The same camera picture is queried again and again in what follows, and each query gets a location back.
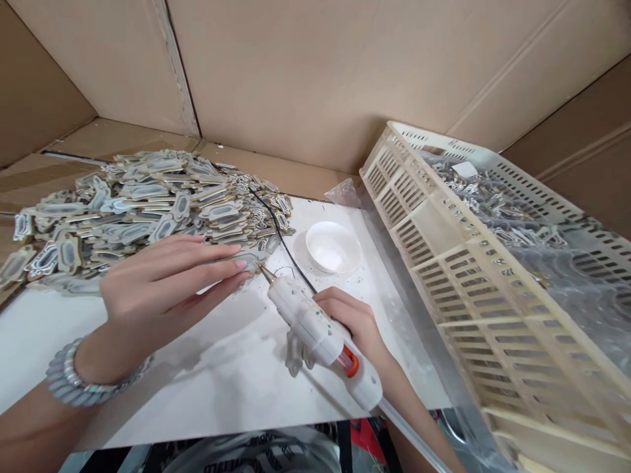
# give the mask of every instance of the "glue gun nozzle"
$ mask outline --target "glue gun nozzle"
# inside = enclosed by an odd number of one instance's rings
[[[263,276],[265,276],[265,279],[268,280],[268,283],[271,284],[276,281],[276,276],[274,275],[274,273],[263,266],[259,261],[257,261],[256,264],[258,264],[259,268],[261,269],[261,273],[263,274]]]

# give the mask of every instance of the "pile of wooden pieces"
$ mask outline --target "pile of wooden pieces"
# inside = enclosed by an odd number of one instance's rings
[[[174,150],[116,156],[115,164],[76,180],[15,215],[23,243],[0,269],[0,289],[29,287],[96,295],[111,264],[169,235],[204,235],[207,244],[240,244],[231,259],[255,272],[289,226],[292,204],[269,181],[234,166]]]

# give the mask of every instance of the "left hand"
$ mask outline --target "left hand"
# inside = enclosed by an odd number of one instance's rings
[[[220,261],[239,245],[174,235],[117,263],[101,281],[107,322],[79,346],[75,366],[90,383],[114,384],[202,320],[242,282],[244,261]],[[197,292],[214,284],[205,293]]]

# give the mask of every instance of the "right hand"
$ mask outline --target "right hand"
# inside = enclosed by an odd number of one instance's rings
[[[314,296],[314,301],[332,319],[348,327],[353,343],[373,364],[382,384],[401,371],[401,367],[390,354],[379,334],[375,314],[370,305],[336,287],[318,292]]]

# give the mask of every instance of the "plastic bag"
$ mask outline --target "plastic bag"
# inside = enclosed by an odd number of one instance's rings
[[[334,204],[347,207],[362,207],[360,198],[357,195],[357,189],[350,177],[333,187],[329,192],[325,192],[324,195]]]

